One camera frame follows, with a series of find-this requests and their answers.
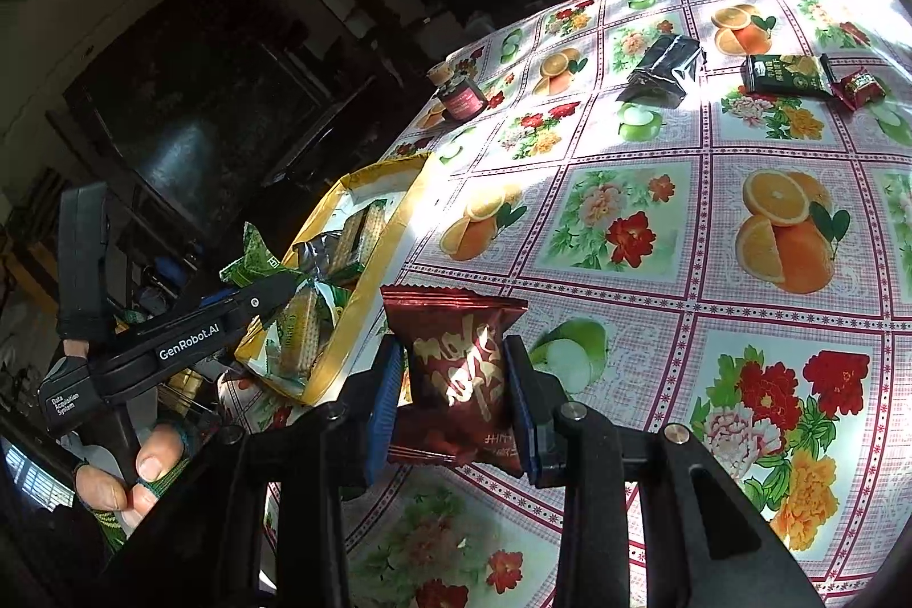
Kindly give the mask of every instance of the pink label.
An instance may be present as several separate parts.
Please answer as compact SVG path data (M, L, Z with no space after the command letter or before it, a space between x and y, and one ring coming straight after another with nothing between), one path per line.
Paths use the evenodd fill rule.
M447 107L447 110L456 119L468 119L477 115L478 110L482 108L482 102L471 88L466 88L464 91L456 93L456 95L448 96L443 100L443 105Z

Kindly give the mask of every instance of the tablecloth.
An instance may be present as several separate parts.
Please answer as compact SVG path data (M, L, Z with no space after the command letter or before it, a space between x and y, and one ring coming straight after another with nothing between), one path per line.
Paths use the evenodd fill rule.
M699 92L623 104L663 32L701 40ZM453 130L429 101L386 154L447 168L386 278L528 300L514 332L571 397L690 426L842 605L912 513L910 46L897 0L572 0L496 31L450 56L489 109ZM753 95L748 52L864 65L886 100ZM375 310L354 369L386 330ZM254 417L282 414L258 394ZM356 605L549 605L563 500L491 467L391 467L345 505Z

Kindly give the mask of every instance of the cork stopper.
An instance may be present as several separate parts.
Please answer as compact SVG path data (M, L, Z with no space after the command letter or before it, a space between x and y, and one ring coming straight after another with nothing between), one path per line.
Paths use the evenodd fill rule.
M430 71L427 71L427 78L435 86L443 86L444 83L453 78L453 68L445 60L443 63L437 63Z

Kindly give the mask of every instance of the bottle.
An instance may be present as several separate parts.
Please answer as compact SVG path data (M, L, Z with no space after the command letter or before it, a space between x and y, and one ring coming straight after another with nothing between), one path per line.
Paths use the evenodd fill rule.
M468 75L455 74L450 63L435 65L427 78L437 86L436 97L445 107L443 118L449 122L468 122L488 108L488 100L475 81Z

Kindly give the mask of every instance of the yellow box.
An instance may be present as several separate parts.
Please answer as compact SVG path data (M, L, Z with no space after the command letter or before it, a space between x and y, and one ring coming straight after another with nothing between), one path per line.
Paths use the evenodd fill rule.
M439 159L429 153L373 163L341 177L316 205L316 208L304 221L304 226L298 230L292 246L325 232L327 223L346 195L358 193L363 195L368 192L366 198L383 198L382 191L377 191L377 187L382 187L384 181L391 184L402 184L410 177L408 190L386 223L380 240L377 241L377 247L374 248L374 252L364 268L364 273L361 274L357 287L348 300L348 305L345 306L339 317L339 323L336 324L332 337L313 364L304 391L298 395L290 394L283 385L269 377L262 376L262 379L272 389L305 405L315 405L333 385L345 367L345 359L351 352L357 335L367 319L373 299L380 289L380 283L386 274L386 269L389 268L389 262L396 253L398 244L412 219L415 207L425 197L428 187L434 183L440 172ZM286 251L282 263L289 268L298 267L298 255L291 247ZM259 319L256 319L250 324L245 337L234 351L235 358L245 365L249 365L252 359L260 356L264 342L266 342L266 331L263 330Z

